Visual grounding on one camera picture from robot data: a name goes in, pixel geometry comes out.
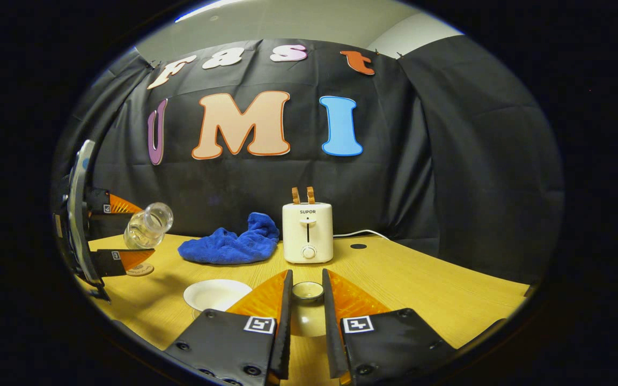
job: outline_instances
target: white toaster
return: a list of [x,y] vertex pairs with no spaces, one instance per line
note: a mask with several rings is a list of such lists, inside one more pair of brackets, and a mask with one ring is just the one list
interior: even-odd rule
[[333,206],[326,203],[283,205],[283,256],[295,264],[333,259]]

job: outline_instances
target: black cloth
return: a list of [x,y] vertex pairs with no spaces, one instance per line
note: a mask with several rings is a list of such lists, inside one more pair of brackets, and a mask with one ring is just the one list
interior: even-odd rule
[[[308,57],[271,61],[282,44],[302,44]],[[240,63],[202,69],[212,54],[231,47],[245,47]],[[343,50],[370,58],[367,66],[376,74],[351,69]],[[311,185],[318,201],[333,205],[335,234],[372,229],[500,278],[532,283],[541,276],[564,205],[560,155],[530,93],[467,37],[441,39],[398,60],[302,39],[234,42],[186,56],[192,54],[195,61],[154,90],[146,88],[166,63],[152,70],[134,50],[118,59],[120,70],[108,71],[81,101],[83,114],[67,129],[71,140],[58,152],[55,177],[69,169],[81,139],[91,138],[99,144],[92,185],[141,207],[167,203],[174,234],[205,236],[219,227],[241,233],[251,212],[281,225],[290,188]],[[192,158],[201,98],[229,93],[244,112],[256,95],[271,90],[290,94],[283,117],[289,153],[249,154],[250,135],[233,155],[219,135],[221,156]],[[322,151],[328,140],[328,116],[319,104],[324,95],[357,103],[362,154]],[[154,166],[147,119],[165,98],[164,158]],[[112,235],[109,229],[117,234],[121,227],[95,227],[91,234]]]
[[560,154],[545,115],[510,70],[466,36],[404,55],[431,139],[437,257],[532,283],[564,210]]
[[[299,62],[273,62],[273,48],[302,44],[308,57]],[[245,47],[242,61],[203,69],[212,54]],[[340,51],[363,52],[372,59],[375,76],[348,66]],[[171,233],[205,236],[219,227],[245,231],[251,212],[267,213],[279,225],[281,208],[292,202],[290,189],[314,186],[317,200],[333,205],[334,233],[361,229],[395,239],[417,240],[427,254],[437,254],[437,218],[429,141],[422,106],[397,61],[365,49],[302,39],[245,41],[187,54],[186,64],[161,86],[147,90],[157,69],[138,85],[101,143],[94,172],[95,186],[145,207],[154,201],[171,206]],[[285,91],[284,138],[290,152],[282,156],[249,154],[248,136],[233,155],[218,136],[223,154],[196,160],[204,108],[199,100],[229,93],[244,112],[262,91]],[[336,157],[322,151],[328,141],[328,115],[319,104],[324,95],[351,98],[356,140],[363,153]],[[168,98],[165,111],[164,158],[154,166],[147,152],[147,117]]]

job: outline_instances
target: blue towel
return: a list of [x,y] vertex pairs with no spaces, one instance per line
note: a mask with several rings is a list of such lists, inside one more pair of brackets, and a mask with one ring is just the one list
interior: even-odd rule
[[212,235],[184,242],[178,247],[178,253],[187,261],[211,264],[265,261],[275,251],[280,232],[264,213],[252,212],[247,224],[247,232],[240,237],[218,228]]

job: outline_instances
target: table surface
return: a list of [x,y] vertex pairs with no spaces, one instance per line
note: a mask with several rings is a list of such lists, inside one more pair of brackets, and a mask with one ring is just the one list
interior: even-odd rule
[[[292,269],[294,283],[321,283],[321,271],[330,269],[360,286],[392,310],[413,308],[457,348],[500,318],[510,316],[525,299],[527,284],[514,283],[471,271],[422,254],[378,236],[334,240],[334,257],[322,264],[290,264],[283,259],[283,243],[270,259],[253,264],[216,266],[187,262],[177,248],[192,237],[166,235],[146,262],[154,266],[147,276],[105,278],[111,304],[94,300],[106,315],[120,320],[147,342],[166,349],[199,315],[182,298],[187,286],[208,279],[233,279],[251,288]],[[350,245],[365,244],[365,249]],[[123,235],[89,242],[90,249],[125,249]],[[282,386],[336,386],[328,375],[326,337],[290,340],[290,379]]]

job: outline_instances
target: white bowl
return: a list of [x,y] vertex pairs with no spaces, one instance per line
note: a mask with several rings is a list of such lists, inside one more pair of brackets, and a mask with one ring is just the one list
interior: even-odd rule
[[323,298],[323,286],[313,281],[302,281],[292,286],[292,295],[302,303],[314,303]]
[[195,310],[212,308],[226,311],[251,291],[252,288],[239,281],[213,279],[192,284],[182,293],[182,297]]

